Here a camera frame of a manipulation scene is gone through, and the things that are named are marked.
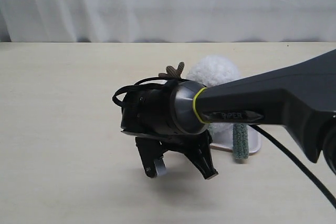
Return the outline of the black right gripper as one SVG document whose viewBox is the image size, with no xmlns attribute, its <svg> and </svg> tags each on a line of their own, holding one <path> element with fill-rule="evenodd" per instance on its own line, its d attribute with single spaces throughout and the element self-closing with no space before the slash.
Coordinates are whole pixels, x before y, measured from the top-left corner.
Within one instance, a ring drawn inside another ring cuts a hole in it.
<svg viewBox="0 0 336 224">
<path fill-rule="evenodd" d="M 193 99 L 202 86 L 169 86 L 129 94 L 135 103 L 122 112 L 122 133 L 136 136 L 144 172 L 149 178 L 166 174 L 162 142 L 170 151 L 184 154 L 204 179 L 218 175 L 213 165 L 208 125 L 194 113 Z"/>
</svg>

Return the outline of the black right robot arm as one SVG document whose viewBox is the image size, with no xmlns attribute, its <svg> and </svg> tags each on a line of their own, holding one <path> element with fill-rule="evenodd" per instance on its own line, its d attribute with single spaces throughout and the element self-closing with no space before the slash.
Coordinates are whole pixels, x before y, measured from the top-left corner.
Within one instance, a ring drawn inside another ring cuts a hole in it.
<svg viewBox="0 0 336 224">
<path fill-rule="evenodd" d="M 210 123 L 281 125 L 305 156 L 323 155 L 335 170 L 335 51 L 299 64 L 207 87 L 156 77 L 119 89 L 123 133 L 135 136 L 147 176 L 164 169 L 166 151 L 184 154 L 205 179 L 217 175 L 210 154 Z"/>
</svg>

